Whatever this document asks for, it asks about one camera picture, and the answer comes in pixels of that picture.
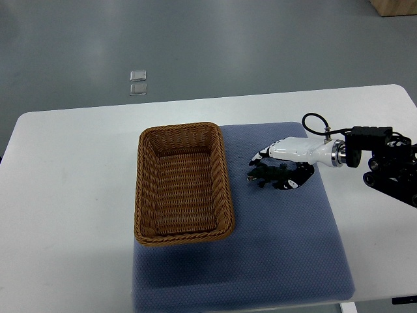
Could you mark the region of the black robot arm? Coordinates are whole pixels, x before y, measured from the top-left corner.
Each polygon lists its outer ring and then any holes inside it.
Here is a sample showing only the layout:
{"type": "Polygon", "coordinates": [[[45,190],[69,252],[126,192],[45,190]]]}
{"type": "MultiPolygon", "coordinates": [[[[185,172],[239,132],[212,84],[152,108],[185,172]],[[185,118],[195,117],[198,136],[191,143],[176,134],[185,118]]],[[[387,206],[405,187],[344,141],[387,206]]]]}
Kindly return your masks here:
{"type": "Polygon", "coordinates": [[[416,207],[416,144],[392,127],[352,127],[342,130],[344,155],[350,168],[360,164],[362,151],[371,152],[364,183],[383,194],[416,207]]]}

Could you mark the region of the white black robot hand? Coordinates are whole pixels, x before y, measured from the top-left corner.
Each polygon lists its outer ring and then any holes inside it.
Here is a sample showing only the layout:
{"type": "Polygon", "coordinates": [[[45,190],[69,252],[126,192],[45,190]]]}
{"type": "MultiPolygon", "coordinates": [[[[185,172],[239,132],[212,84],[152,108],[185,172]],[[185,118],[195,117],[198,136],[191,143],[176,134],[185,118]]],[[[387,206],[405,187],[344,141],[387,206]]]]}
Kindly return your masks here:
{"type": "Polygon", "coordinates": [[[346,163],[345,143],[341,140],[314,140],[288,137],[278,140],[259,151],[249,165],[267,166],[285,164],[296,182],[302,186],[315,172],[316,163],[329,167],[341,167],[346,163]]]}

